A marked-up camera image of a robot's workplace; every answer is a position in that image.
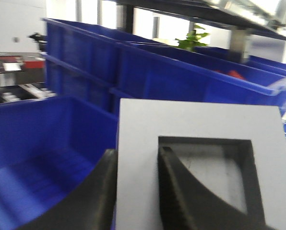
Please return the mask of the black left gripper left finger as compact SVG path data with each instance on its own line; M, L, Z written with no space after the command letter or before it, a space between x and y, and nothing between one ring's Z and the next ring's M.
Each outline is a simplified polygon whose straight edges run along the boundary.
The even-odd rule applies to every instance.
M118 152L105 150L96 167L63 200L21 230L109 230L117 197Z

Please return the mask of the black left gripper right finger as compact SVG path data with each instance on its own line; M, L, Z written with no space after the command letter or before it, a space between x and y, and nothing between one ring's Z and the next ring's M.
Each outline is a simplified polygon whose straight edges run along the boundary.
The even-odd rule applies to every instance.
M159 211L165 230L270 230L219 198L170 147L158 149Z

